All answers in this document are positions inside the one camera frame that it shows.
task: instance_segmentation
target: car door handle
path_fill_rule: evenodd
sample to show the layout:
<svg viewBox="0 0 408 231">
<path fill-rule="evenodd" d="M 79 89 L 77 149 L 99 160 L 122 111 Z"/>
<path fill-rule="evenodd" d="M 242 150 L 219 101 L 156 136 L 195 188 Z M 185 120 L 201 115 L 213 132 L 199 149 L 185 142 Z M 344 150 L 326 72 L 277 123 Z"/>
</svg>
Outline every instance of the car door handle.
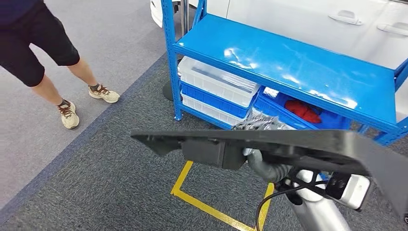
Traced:
<svg viewBox="0 0 408 231">
<path fill-rule="evenodd" d="M 408 24 L 406 23 L 394 23 L 392 25 L 378 24 L 377 29 L 393 34 L 408 36 Z"/>
<path fill-rule="evenodd" d="M 344 23 L 348 23 L 348 24 L 352 24 L 356 26 L 363 25 L 363 22 L 360 21 L 358 18 L 356 18 L 356 15 L 352 11 L 342 10 L 342 11 L 339 11 L 337 14 L 329 14 L 328 16 L 336 21 L 340 21 L 340 22 L 344 22 Z"/>
</svg>

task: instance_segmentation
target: shoelace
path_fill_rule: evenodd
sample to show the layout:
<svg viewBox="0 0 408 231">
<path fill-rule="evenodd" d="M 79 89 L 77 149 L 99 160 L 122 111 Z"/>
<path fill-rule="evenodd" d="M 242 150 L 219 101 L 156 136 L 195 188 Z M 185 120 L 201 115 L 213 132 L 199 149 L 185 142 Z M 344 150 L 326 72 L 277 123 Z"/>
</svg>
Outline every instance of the shoelace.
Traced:
<svg viewBox="0 0 408 231">
<path fill-rule="evenodd" d="M 95 90 L 94 92 L 97 92 L 98 95 L 100 95 L 100 94 L 109 95 L 109 93 L 111 93 L 111 92 L 110 92 L 106 87 L 104 87 L 102 84 L 101 84 L 101 89 Z"/>
<path fill-rule="evenodd" d="M 66 119 L 68 119 L 69 117 L 72 116 L 71 106 L 66 107 L 66 108 L 61 108 L 61 107 L 59 107 L 59 109 L 60 109 L 60 113 L 61 113 Z"/>
</svg>

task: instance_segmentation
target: metal pole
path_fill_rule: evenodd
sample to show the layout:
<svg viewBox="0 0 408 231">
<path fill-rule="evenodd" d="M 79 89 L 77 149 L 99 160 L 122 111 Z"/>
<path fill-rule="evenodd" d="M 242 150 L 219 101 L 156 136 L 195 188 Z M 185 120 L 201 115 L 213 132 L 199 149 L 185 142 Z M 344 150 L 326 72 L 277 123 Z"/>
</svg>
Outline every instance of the metal pole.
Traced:
<svg viewBox="0 0 408 231">
<path fill-rule="evenodd" d="M 189 25 L 189 0 L 181 0 L 181 36 L 187 34 Z"/>
</svg>

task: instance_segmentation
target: sneaker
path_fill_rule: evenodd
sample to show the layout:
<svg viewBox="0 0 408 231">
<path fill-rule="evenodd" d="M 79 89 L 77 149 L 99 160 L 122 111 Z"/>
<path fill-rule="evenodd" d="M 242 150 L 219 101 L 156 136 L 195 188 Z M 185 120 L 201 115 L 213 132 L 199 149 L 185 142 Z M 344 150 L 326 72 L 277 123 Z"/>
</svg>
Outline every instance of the sneaker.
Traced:
<svg viewBox="0 0 408 231">
<path fill-rule="evenodd" d="M 61 120 L 67 129 L 73 129 L 79 124 L 79 117 L 75 113 L 75 105 L 69 102 L 69 105 L 62 105 L 58 107 L 61 113 Z"/>
<path fill-rule="evenodd" d="M 102 84 L 99 85 L 97 90 L 92 90 L 90 87 L 89 95 L 95 99 L 103 99 L 108 103 L 115 103 L 119 100 L 120 95 L 113 90 L 109 90 Z"/>
</svg>

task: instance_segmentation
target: white car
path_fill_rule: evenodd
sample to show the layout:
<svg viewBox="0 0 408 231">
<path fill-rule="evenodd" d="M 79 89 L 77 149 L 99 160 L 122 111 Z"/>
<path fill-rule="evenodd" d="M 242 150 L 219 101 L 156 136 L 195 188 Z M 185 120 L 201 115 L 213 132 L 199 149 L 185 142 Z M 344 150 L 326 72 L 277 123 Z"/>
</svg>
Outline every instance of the white car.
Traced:
<svg viewBox="0 0 408 231">
<path fill-rule="evenodd" d="M 150 8 L 161 27 L 161 1 Z M 207 0 L 207 11 L 391 69 L 408 58 L 408 0 Z M 408 116 L 408 80 L 395 98 L 400 120 Z"/>
</svg>

